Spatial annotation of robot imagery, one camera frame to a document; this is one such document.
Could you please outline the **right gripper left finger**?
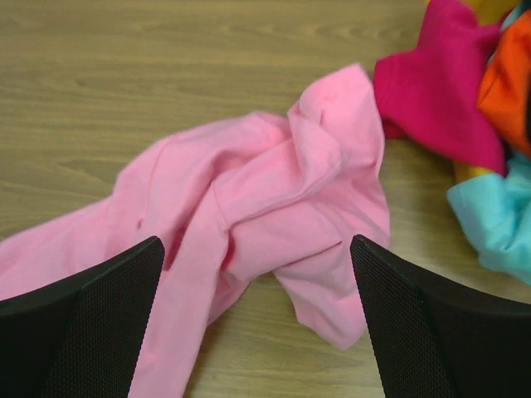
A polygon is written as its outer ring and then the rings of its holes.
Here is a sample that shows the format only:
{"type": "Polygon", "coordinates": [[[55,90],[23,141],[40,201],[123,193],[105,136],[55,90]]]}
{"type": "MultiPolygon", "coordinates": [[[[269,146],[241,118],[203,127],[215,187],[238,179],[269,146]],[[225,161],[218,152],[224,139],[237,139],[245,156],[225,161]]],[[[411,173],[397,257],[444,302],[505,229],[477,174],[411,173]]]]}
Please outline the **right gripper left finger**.
{"type": "Polygon", "coordinates": [[[151,236],[1,302],[3,397],[126,397],[164,260],[151,236]]]}

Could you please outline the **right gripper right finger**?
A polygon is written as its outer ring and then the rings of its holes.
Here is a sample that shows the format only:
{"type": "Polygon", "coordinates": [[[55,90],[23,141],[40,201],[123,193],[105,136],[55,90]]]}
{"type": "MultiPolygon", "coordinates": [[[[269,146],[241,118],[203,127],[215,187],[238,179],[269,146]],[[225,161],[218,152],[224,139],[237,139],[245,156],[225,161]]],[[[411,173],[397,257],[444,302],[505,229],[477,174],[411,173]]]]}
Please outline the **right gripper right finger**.
{"type": "Polygon", "coordinates": [[[353,271],[387,397],[530,395],[530,306],[466,287],[363,235],[353,271]]]}

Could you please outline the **pink t shirt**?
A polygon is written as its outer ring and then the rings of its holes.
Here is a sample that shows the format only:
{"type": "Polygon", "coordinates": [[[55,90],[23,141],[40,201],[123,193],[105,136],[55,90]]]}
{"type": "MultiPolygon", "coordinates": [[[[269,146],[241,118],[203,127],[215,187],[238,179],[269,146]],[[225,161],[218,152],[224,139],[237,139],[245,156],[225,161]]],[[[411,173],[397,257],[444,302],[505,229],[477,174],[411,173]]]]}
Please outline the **pink t shirt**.
{"type": "Polygon", "coordinates": [[[348,66],[315,81],[284,117],[254,112],[158,141],[109,197],[7,238],[1,295],[155,235],[166,255],[131,396],[182,396],[207,325],[265,273],[301,324],[347,349],[366,328],[350,242],[390,241],[383,152],[372,83],[348,66]]]}

